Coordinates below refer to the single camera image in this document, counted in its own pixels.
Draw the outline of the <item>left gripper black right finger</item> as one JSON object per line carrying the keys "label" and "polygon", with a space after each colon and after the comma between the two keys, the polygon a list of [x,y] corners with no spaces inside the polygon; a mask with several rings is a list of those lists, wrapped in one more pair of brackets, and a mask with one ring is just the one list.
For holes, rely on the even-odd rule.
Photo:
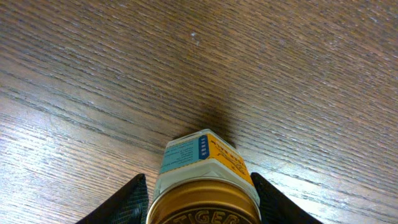
{"label": "left gripper black right finger", "polygon": [[262,224],[322,224],[259,173],[252,172],[251,179],[260,198]]}

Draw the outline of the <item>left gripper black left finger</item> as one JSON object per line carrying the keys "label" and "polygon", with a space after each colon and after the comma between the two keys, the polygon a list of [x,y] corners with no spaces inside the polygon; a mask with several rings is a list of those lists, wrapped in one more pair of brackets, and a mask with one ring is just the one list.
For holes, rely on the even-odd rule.
{"label": "left gripper black left finger", "polygon": [[145,224],[148,207],[146,177],[137,174],[77,224]]}

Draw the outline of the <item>Tiger Balm jar gold lid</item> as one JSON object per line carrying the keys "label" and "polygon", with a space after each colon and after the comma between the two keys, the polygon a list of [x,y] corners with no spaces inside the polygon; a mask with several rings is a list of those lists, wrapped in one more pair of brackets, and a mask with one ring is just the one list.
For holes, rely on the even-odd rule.
{"label": "Tiger Balm jar gold lid", "polygon": [[260,223],[244,159],[210,129],[167,143],[147,223]]}

